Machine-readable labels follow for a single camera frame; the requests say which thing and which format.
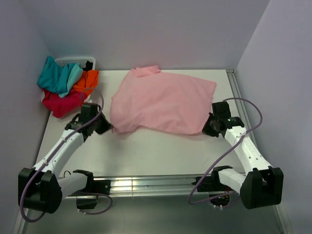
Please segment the pink t shirt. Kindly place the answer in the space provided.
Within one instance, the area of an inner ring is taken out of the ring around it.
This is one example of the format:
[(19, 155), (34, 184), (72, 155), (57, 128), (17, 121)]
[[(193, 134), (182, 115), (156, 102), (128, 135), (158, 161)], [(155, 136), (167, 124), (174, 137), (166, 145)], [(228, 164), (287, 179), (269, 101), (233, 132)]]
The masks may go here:
[(110, 121), (119, 134), (147, 128), (198, 135), (211, 111), (215, 88), (214, 81), (163, 72), (158, 66), (137, 67), (113, 95)]

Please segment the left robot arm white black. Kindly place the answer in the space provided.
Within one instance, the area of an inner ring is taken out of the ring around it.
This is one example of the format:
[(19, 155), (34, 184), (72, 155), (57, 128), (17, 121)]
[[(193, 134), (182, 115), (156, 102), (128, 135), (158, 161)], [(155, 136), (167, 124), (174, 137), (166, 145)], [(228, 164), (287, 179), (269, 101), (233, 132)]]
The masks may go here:
[(31, 169), (23, 168), (18, 175), (18, 204), (24, 209), (54, 213), (62, 200), (69, 195), (94, 193), (92, 172), (74, 170), (65, 178), (58, 178), (73, 153), (93, 133), (101, 135), (112, 128), (102, 107), (96, 103), (84, 103), (81, 112), (65, 126), (56, 145)]

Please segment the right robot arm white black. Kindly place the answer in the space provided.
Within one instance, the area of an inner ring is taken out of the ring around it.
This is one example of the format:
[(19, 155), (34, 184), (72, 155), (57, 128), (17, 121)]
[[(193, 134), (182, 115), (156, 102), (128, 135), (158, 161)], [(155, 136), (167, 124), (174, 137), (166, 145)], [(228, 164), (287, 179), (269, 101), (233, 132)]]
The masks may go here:
[(239, 193), (247, 209), (255, 209), (281, 202), (284, 174), (274, 168), (259, 152), (239, 117), (231, 115), (226, 101), (212, 104), (212, 112), (202, 129), (211, 137), (222, 136), (233, 148), (245, 174), (231, 166), (215, 167), (211, 173), (211, 185), (216, 190), (225, 186)]

